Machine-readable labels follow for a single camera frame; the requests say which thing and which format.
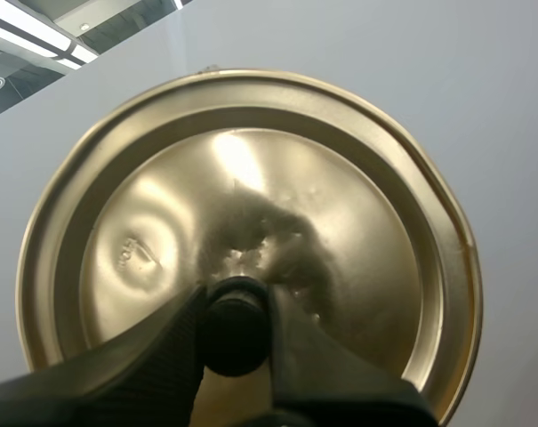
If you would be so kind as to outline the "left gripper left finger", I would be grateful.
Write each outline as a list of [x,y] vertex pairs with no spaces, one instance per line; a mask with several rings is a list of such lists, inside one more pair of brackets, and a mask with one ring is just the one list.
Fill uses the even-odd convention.
[[199,287],[115,338],[0,383],[0,426],[187,426],[204,375]]

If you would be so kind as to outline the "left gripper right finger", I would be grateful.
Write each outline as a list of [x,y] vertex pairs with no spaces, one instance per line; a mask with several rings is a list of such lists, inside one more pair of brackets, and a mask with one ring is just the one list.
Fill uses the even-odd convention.
[[437,426],[410,382],[355,355],[319,328],[281,286],[269,290],[274,407],[314,426]]

